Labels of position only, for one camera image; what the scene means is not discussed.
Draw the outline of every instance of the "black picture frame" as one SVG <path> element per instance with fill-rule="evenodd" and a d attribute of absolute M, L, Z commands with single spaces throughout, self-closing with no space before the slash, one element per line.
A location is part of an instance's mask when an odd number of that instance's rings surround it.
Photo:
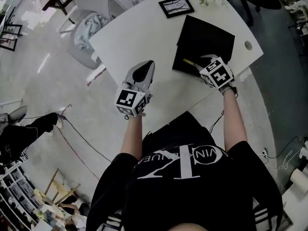
<path fill-rule="evenodd" d="M 175 16 L 178 16 L 178 15 L 187 14 L 187 13 L 193 13 L 194 12 L 194 9 L 193 9 L 191 3 L 188 0 L 185 0 L 186 4 L 189 7 L 188 9 L 183 10 L 183 11 L 179 11 L 179 12 L 173 12 L 175 10 L 181 9 L 181 8 L 173 8 L 172 13 L 170 13 L 170 10 L 167 10 L 165 6 L 168 5 L 167 3 L 173 2 L 173 1 L 177 1 L 177 0 L 164 0 L 164 1 L 159 2 L 160 7 L 164 11 L 164 13 L 165 13 L 165 15 L 166 15 L 166 17 L 168 19 L 172 18 L 172 17 L 175 17 Z"/>

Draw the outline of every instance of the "picture frame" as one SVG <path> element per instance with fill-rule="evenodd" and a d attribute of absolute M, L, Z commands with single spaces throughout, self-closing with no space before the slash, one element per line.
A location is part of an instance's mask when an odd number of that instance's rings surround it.
<path fill-rule="evenodd" d="M 188 0 L 164 0 L 159 2 L 159 5 L 168 19 L 194 12 L 191 3 Z"/>

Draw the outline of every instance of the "concrete floor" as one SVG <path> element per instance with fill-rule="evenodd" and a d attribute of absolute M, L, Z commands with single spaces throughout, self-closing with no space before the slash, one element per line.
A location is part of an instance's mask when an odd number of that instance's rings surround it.
<path fill-rule="evenodd" d="M 241 2 L 232 0 L 231 4 L 247 21 Z M 288 29 L 294 21 L 284 5 L 280 10 L 261 8 L 259 13 L 253 4 L 249 3 L 249 7 L 255 20 L 250 29 L 264 52 L 250 68 L 262 93 L 279 154 L 294 136 L 301 140 L 308 135 L 308 64 L 305 58 L 298 57 L 303 49 L 295 29 Z M 293 155 L 302 145 L 303 142 L 298 143 L 295 139 L 277 159 L 277 164 L 281 165 L 291 150 Z M 282 192 L 300 162 L 295 156 L 286 170 L 278 171 L 278 185 Z"/>
<path fill-rule="evenodd" d="M 98 151 L 112 160 L 120 151 L 127 124 L 113 106 L 117 86 L 107 71 L 87 86 L 92 71 L 66 52 L 68 35 L 63 37 L 56 32 L 63 18 L 61 11 L 38 12 L 33 1 L 22 1 L 13 21 L 24 25 L 24 36 L 18 40 L 16 52 L 0 49 L 0 101 L 22 97 L 28 105 L 27 117 L 62 110 L 71 104 L 64 115 Z M 266 147 L 269 154 L 275 155 L 270 120 L 251 70 L 246 69 L 236 82 L 251 147 L 257 154 Z M 209 129 L 223 110 L 222 101 L 220 92 L 215 91 L 190 112 Z M 55 129 L 52 137 L 44 134 L 28 148 L 29 160 L 22 167 L 34 185 L 43 190 L 59 168 L 68 184 L 74 187 L 80 183 L 78 193 L 90 199 L 109 162 L 90 148 L 67 122 L 61 132 L 75 152 Z M 216 124 L 212 136 L 223 148 L 223 119 Z M 276 160 L 270 160 L 266 166 L 275 169 Z"/>

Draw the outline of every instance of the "black cable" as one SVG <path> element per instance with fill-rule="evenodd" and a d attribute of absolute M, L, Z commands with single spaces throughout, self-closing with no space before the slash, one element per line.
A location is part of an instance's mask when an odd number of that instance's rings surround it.
<path fill-rule="evenodd" d="M 221 112 L 221 116 L 217 119 L 217 121 L 211 126 L 209 133 L 211 134 L 213 132 L 213 128 L 218 123 L 218 121 L 223 117 L 223 114 L 225 113 L 225 110 Z"/>
<path fill-rule="evenodd" d="M 269 159 L 267 158 L 267 157 L 265 157 L 268 161 L 266 162 L 266 163 L 264 163 L 264 164 L 267 164 L 268 162 L 269 162 Z"/>
<path fill-rule="evenodd" d="M 111 161 L 107 158 L 107 157 L 105 157 L 103 154 L 101 154 L 98 150 L 96 150 L 92 145 L 90 145 L 90 143 L 78 132 L 78 130 L 73 126 L 73 124 L 69 121 L 69 120 L 67 120 L 67 118 L 65 117 L 65 116 L 60 116 L 61 118 L 63 118 L 64 120 L 66 120 L 71 126 L 72 126 L 72 128 L 79 134 L 79 136 L 90 146 L 90 147 L 92 147 L 92 149 L 93 150 L 95 150 L 99 155 L 101 155 L 103 158 L 105 158 L 106 160 L 108 160 L 110 163 L 111 163 Z"/>
<path fill-rule="evenodd" d="M 270 159 L 275 159 L 275 158 L 281 156 L 282 153 L 284 152 L 284 150 L 288 147 L 288 145 L 289 145 L 295 138 L 297 139 L 298 143 L 300 143 L 300 142 L 302 142 L 302 141 L 305 141 L 305 138 L 303 138 L 303 139 L 300 141 L 300 140 L 299 140 L 299 137 L 298 137 L 298 136 L 295 136 L 295 137 L 293 137 L 293 138 L 286 144 L 286 146 L 285 146 L 284 149 L 278 154 L 278 156 L 276 156 L 276 157 L 265 156 L 265 157 L 270 158 Z"/>
<path fill-rule="evenodd" d="M 111 162 L 107 157 L 105 157 L 103 154 L 101 154 L 98 150 L 96 150 L 79 132 L 78 130 L 73 126 L 73 124 L 63 115 L 59 115 L 57 114 L 59 117 L 61 117 L 62 119 L 66 120 L 71 126 L 72 128 L 79 134 L 79 136 L 92 148 L 94 149 L 99 155 L 101 155 L 103 158 L 105 158 L 106 160 L 108 160 L 109 162 Z M 36 116 L 36 117 L 24 117 L 22 119 L 34 119 L 34 118 L 40 118 L 43 116 Z"/>

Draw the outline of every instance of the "wooden chair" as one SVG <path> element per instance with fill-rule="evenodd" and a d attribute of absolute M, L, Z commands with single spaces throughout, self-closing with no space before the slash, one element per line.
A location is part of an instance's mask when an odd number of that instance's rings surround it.
<path fill-rule="evenodd" d="M 62 198 L 60 198 L 55 205 L 58 205 L 59 203 L 61 203 L 63 200 L 65 200 L 67 197 L 69 197 L 70 195 L 72 195 L 74 193 L 74 191 L 77 190 L 77 188 L 80 186 L 80 184 L 78 184 L 75 188 L 73 188 L 72 190 L 70 190 L 69 192 L 67 191 L 67 189 L 65 188 L 65 186 L 63 184 L 61 184 L 60 182 L 56 181 L 54 178 L 56 177 L 57 173 L 58 173 L 59 169 L 56 170 L 55 174 L 53 175 L 51 181 L 49 182 L 47 189 L 45 191 L 45 195 L 47 195 L 51 184 L 53 184 L 57 190 L 57 193 L 55 194 L 55 196 L 52 199 L 52 202 L 55 201 L 55 199 L 57 198 L 59 193 L 64 193 L 64 196 Z"/>

